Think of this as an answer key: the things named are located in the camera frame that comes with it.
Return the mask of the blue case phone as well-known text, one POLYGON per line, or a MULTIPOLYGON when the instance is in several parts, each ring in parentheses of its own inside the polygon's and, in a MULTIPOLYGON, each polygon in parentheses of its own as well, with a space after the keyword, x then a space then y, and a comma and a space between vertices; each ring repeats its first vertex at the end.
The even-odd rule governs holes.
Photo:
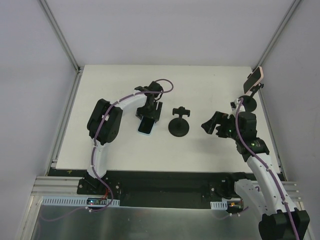
POLYGON ((137 131, 140 134, 149 136, 152 132, 155 121, 151 118, 143 117, 140 121, 137 131))

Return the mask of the black phone stand one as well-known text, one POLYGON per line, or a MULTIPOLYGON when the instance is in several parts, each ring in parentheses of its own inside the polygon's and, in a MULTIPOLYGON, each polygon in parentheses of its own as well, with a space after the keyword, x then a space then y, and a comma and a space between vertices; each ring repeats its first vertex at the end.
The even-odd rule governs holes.
POLYGON ((168 124, 168 131, 171 135, 174 137, 184 137, 188 134, 190 125, 187 120, 183 118, 183 116, 189 117, 190 113, 191 111, 183 106, 172 109, 172 115, 178 115, 178 117, 173 118, 168 124))

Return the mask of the black phone stand two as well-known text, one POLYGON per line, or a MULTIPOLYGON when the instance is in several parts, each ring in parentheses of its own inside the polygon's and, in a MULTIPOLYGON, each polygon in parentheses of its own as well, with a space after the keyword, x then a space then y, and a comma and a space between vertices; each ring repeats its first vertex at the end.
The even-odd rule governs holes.
POLYGON ((240 98, 243 98, 242 105, 245 108, 246 112, 253 112, 257 108, 257 102, 254 99, 254 95, 258 92, 260 88, 263 88, 264 84, 258 83, 257 85, 253 86, 249 83, 245 83, 243 85, 244 95, 240 98))

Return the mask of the pink case phone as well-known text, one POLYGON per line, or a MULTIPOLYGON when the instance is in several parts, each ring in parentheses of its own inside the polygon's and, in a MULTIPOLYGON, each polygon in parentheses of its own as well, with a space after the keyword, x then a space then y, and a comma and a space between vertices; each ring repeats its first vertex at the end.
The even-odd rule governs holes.
POLYGON ((258 85, 264 78, 263 68, 258 66, 247 78, 243 84, 243 92, 247 95, 253 87, 258 85))

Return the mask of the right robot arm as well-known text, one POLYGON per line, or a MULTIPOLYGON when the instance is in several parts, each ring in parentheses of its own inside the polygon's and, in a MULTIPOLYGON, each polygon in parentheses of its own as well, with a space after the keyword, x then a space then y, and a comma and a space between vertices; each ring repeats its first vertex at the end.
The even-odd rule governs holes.
POLYGON ((201 125, 207 134, 230 138, 254 174, 258 188, 249 179, 225 184, 230 197, 240 196, 257 220, 263 240, 302 240, 310 223, 306 210, 299 210, 274 170, 266 143, 257 137, 257 118, 252 112, 227 114, 216 111, 201 125))

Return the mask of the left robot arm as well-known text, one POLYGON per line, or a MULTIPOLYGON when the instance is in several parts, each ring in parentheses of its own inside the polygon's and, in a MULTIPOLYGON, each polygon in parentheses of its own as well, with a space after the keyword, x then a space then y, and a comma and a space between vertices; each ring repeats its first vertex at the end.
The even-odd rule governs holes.
POLYGON ((160 101, 166 91, 160 85, 162 80, 152 81, 148 86, 138 86, 133 93, 111 103, 100 99, 96 103, 87 123, 89 137, 92 140, 92 151, 89 166, 83 178, 78 182, 77 194, 104 195, 110 194, 107 187, 107 153, 109 145, 120 131, 124 114, 135 109, 135 116, 140 120, 138 132, 149 135, 160 119, 162 105, 160 101))

